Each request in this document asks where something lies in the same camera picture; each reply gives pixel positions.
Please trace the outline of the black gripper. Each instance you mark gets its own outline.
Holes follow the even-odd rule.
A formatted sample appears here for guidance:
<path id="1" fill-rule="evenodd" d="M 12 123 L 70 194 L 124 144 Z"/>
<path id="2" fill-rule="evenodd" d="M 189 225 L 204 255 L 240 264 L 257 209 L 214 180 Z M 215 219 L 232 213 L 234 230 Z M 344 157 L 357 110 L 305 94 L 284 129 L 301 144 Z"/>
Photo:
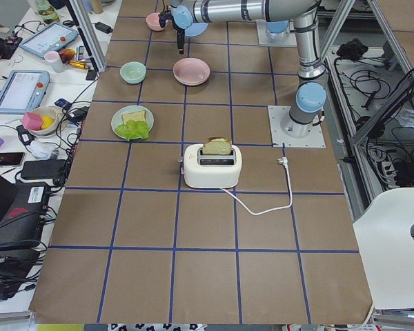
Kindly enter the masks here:
<path id="1" fill-rule="evenodd" d="M 173 15 L 171 10 L 163 10 L 159 13 L 159 25 L 161 28 L 165 28 L 169 21 L 173 21 Z M 177 31 L 177 49 L 179 54 L 184 54 L 185 45 L 185 30 Z"/>

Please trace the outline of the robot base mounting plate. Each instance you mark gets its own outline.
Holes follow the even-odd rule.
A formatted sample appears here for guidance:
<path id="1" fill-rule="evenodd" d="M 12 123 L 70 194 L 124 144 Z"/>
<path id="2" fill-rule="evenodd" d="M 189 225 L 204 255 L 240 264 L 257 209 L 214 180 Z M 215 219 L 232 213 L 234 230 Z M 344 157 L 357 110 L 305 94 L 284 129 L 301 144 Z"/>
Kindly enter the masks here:
<path id="1" fill-rule="evenodd" d="M 268 119 L 273 147 L 325 148 L 322 126 L 316 125 L 318 116 L 311 123 L 298 124 L 290 117 L 290 106 L 268 106 Z"/>

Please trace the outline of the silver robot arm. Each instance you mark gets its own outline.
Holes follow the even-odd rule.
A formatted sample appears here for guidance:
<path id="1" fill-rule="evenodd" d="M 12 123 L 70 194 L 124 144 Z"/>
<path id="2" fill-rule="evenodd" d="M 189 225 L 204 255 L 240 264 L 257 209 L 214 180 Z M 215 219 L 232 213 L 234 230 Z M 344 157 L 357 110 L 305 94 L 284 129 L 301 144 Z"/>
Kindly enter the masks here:
<path id="1" fill-rule="evenodd" d="M 293 22 L 300 85 L 295 105 L 284 115 L 282 131 L 293 138 L 304 138 L 313 127 L 313 120 L 322 110 L 327 93 L 320 81 L 326 73 L 319 49 L 317 22 L 318 1 L 171 1 L 159 13 L 159 25 L 172 23 L 177 31 L 177 47 L 184 53 L 185 32 L 195 23 L 217 21 L 263 20 L 268 25 L 276 22 Z"/>

